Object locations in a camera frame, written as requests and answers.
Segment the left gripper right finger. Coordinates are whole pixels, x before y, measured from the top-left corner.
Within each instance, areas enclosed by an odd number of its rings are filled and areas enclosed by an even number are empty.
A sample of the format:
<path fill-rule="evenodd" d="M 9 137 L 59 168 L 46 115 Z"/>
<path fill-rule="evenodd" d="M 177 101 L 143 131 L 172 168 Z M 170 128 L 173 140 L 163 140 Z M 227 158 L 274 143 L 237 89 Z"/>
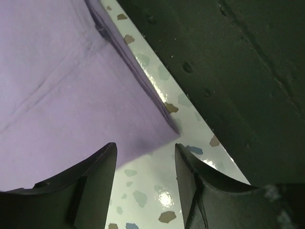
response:
<path fill-rule="evenodd" d="M 255 187 L 237 181 L 175 145 L 186 229 L 303 229 L 304 184 Z"/>

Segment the purple t shirt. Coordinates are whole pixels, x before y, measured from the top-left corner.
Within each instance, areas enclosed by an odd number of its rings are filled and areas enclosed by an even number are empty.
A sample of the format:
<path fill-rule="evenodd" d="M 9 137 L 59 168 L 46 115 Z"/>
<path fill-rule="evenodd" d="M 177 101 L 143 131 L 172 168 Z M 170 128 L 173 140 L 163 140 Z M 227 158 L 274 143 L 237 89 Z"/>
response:
<path fill-rule="evenodd" d="M 0 188 L 31 188 L 109 142 L 120 166 L 173 141 L 174 122 L 131 52 L 85 0 L 0 3 Z"/>

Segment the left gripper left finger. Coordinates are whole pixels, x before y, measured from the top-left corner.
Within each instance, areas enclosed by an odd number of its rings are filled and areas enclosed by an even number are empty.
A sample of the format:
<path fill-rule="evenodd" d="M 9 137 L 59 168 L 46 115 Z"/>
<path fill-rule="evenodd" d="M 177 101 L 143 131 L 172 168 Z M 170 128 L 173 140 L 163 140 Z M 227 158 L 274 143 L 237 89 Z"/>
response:
<path fill-rule="evenodd" d="M 0 194 L 2 229 L 103 229 L 117 161 L 108 143 L 76 165 L 33 188 Z"/>

